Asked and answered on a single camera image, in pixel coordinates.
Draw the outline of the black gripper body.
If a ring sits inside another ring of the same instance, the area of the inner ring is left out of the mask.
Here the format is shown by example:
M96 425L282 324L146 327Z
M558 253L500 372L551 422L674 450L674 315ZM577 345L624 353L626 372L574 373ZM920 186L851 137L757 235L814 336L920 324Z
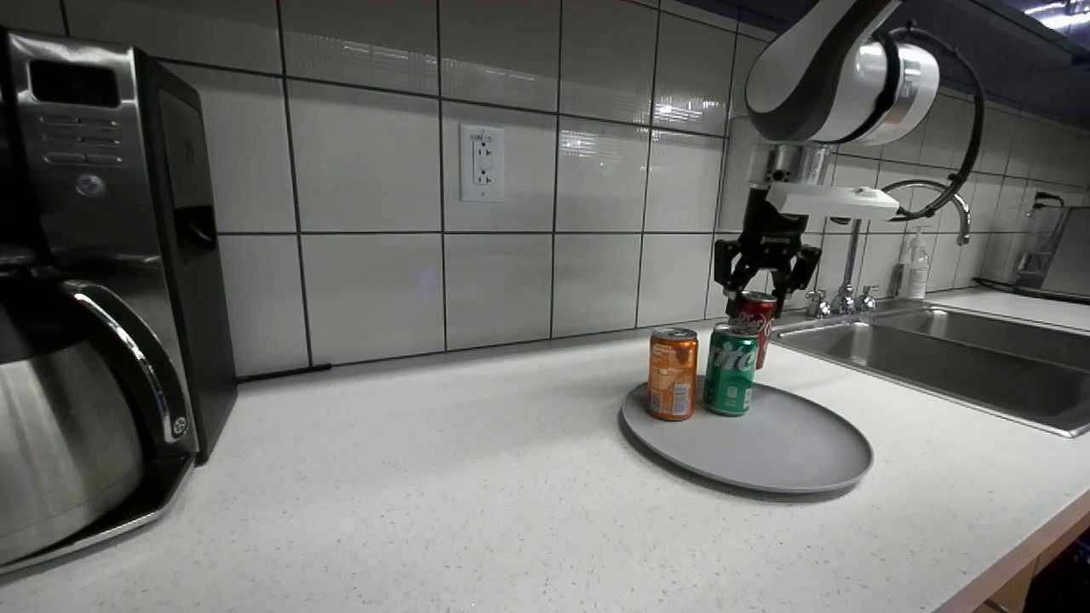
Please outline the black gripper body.
M804 243L804 228L804 214L778 211L767 186L754 186L744 231L717 243L717 281L725 291L744 291L757 273L771 273L778 299L804 290L821 261L821 253Z

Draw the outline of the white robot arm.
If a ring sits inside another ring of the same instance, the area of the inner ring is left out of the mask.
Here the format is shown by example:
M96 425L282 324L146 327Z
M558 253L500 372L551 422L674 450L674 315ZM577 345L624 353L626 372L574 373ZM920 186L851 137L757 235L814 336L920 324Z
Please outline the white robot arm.
M717 281L739 315L751 281L767 273L783 305L804 290L821 253L809 218L892 218L898 202L868 182L827 182L827 153L846 143L887 147L914 134L940 89L940 63L920 45L883 33L898 0L819 0L754 62L746 112L775 143L767 176L751 186L744 231L717 243Z

